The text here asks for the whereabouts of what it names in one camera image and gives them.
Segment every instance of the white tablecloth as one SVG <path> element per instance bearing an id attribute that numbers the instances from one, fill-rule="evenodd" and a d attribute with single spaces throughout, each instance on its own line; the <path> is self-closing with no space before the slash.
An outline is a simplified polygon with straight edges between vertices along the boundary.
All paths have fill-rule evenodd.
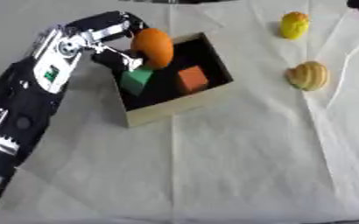
<path id="1" fill-rule="evenodd" d="M 114 10 L 173 37 L 206 32 L 234 76 L 232 93 L 126 129 L 109 71 L 85 57 L 0 200 L 1 224 L 359 218 L 359 11 L 344 0 L 0 1 L 0 74 L 47 26 Z M 289 11 L 311 18 L 295 41 L 276 35 Z M 286 83 L 286 68 L 306 60 L 328 66 L 327 87 L 302 93 Z"/>

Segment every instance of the green cube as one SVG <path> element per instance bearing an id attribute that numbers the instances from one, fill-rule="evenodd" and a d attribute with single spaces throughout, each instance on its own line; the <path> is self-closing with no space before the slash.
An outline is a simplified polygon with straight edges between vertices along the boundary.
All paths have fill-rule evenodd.
<path id="1" fill-rule="evenodd" d="M 146 67 L 140 67 L 133 72 L 124 72 L 120 86 L 131 94 L 138 96 L 143 92 L 145 84 L 151 78 L 153 71 Z"/>

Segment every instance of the orange cube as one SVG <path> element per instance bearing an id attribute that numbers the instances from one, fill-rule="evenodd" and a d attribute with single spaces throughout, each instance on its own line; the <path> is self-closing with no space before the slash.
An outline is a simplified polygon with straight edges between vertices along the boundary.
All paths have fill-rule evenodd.
<path id="1" fill-rule="evenodd" d="M 208 80 L 199 66 L 179 71 L 179 87 L 183 94 L 192 94 L 206 89 Z"/>

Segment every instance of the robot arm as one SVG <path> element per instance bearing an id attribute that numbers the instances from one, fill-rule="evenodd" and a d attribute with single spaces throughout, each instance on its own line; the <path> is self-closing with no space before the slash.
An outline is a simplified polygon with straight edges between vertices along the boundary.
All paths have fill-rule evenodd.
<path id="1" fill-rule="evenodd" d="M 103 42 L 131 38 L 147 27 L 138 17 L 119 11 L 58 25 L 43 33 L 30 53 L 0 76 L 0 197 L 45 133 L 81 55 L 91 51 L 93 58 L 100 58 L 110 53 L 118 69 L 136 69 L 144 63 L 143 57 Z"/>

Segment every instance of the yellow lemon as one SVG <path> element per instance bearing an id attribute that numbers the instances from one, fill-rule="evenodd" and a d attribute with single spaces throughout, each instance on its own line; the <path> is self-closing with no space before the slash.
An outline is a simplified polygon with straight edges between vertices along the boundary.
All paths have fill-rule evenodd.
<path id="1" fill-rule="evenodd" d="M 280 24 L 280 31 L 287 39 L 297 39 L 309 28 L 309 18 L 301 12 L 285 14 Z"/>

